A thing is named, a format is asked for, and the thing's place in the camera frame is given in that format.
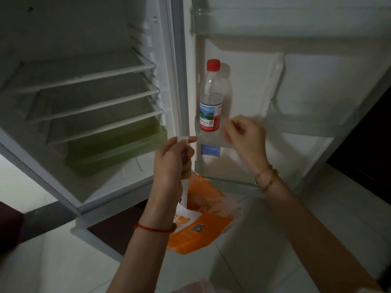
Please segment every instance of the tiled floor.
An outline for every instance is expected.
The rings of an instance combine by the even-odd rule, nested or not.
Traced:
[[[20,169],[0,155],[0,202],[26,213],[57,201]]]
[[[302,193],[314,214],[374,277],[391,262],[391,206],[325,165]],[[201,278],[233,292],[318,292],[257,198],[213,244],[188,255],[166,253],[156,292]],[[69,233],[74,221],[19,245],[0,263],[1,292],[103,293],[118,263]]]

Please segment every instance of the red string bracelet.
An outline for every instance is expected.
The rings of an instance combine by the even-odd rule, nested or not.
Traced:
[[[176,224],[173,223],[172,226],[171,226],[171,229],[167,229],[167,230],[148,228],[148,227],[140,225],[139,223],[137,223],[133,227],[133,229],[136,229],[136,228],[141,228],[141,229],[144,229],[144,230],[148,230],[148,231],[152,231],[152,232],[158,232],[158,233],[173,233],[176,230]]]

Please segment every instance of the person's right hand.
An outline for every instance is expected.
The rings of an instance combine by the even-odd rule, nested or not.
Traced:
[[[266,157],[266,131],[252,119],[239,115],[224,121],[224,138],[234,144],[250,169],[259,174],[269,167]]]

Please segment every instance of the red bottle cap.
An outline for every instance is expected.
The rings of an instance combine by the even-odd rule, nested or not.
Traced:
[[[217,72],[220,70],[220,60],[211,59],[206,62],[206,69],[210,72]]]

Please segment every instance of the clear bottle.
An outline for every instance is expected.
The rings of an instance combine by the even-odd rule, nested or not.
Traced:
[[[219,60],[208,60],[199,95],[199,127],[205,132],[212,133],[220,127],[224,83],[219,70]]]

